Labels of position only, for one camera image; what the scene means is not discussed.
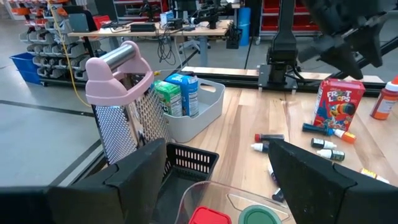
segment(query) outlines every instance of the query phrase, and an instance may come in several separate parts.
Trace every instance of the orange paint bottle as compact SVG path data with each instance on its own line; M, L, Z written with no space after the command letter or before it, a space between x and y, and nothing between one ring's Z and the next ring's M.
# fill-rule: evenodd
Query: orange paint bottle
M346 141L348 143L354 144L356 140L356 136L354 134L351 134L347 131L343 131L340 129L334 129L335 136L341 138L343 141Z
M372 118L387 119L396 101L398 101L398 76L381 90L371 113Z

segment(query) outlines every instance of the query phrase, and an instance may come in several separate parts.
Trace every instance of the juice carton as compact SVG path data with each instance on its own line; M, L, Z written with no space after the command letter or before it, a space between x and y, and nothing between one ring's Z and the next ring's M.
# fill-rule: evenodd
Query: juice carton
M176 73L167 77L165 81L181 87L183 116L193 118L199 115L198 78Z
M181 89L178 85L156 81L155 91L160 98L164 113L171 116L182 116Z
M313 125L347 131L364 92L360 81L323 80L315 103Z

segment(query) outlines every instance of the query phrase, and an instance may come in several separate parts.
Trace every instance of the container lid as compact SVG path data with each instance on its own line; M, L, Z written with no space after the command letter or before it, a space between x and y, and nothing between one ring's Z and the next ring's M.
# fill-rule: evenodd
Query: container lid
M194 211L189 224L232 224L232 221L224 213L207 207L198 207Z
M387 82L386 90L398 91L398 75L391 82Z
M262 205L245 208L239 216L239 224L282 224L278 215Z

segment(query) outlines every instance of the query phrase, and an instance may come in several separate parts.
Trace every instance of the desk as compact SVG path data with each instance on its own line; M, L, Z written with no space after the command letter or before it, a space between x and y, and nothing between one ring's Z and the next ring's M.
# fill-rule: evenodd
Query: desk
M185 67L183 71L256 75L255 70ZM305 78L324 78L329 74L302 73ZM379 77L365 76L367 82L382 82ZM312 118L316 94L227 88L222 115L187 143L192 147L220 155L212 181L271 198L277 189L267 172L268 155L251 149L254 134L284 134L285 140L312 153L311 138L333 141L346 153L341 165L353 170L364 167L398 186L398 106L387 121L370 117L376 98L363 98L351 124L357 136L348 144L332 136L303 133L304 122Z
M222 20L217 23L217 29L206 28L207 22L201 23L203 27L197 27L195 30L187 32L180 31L171 34L171 36L184 36L184 37L199 37L200 41L200 64L202 67L207 67L207 37L208 36L224 36L231 20ZM159 23L156 22L155 26L158 28L158 34L163 34L164 30L159 29ZM109 44L112 50L119 47L118 37L154 37L156 32L130 32L129 30L122 32L111 32L110 29L101 29L93 32L69 33L70 37L109 37Z

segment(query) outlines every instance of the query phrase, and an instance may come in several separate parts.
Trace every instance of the blue juice carton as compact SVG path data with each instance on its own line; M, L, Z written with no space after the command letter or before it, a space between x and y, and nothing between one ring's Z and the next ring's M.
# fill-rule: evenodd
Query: blue juice carton
M180 86L183 116L191 118L198 116L198 78L175 73L167 77L165 81Z

